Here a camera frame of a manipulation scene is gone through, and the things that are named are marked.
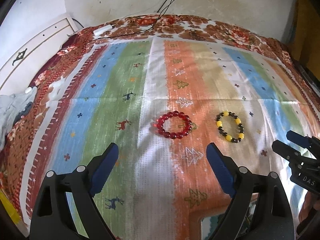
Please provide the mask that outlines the person's right hand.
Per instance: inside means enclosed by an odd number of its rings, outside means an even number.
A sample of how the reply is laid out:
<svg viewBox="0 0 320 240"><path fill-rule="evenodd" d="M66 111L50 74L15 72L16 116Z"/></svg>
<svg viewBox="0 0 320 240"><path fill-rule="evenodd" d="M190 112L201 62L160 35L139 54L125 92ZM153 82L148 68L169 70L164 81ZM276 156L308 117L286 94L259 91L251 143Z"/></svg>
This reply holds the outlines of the person's right hand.
<svg viewBox="0 0 320 240"><path fill-rule="evenodd" d="M305 195L304 203L298 215L298 234L301 234L301 232L308 226L317 211L319 211L319 196L308 191Z"/></svg>

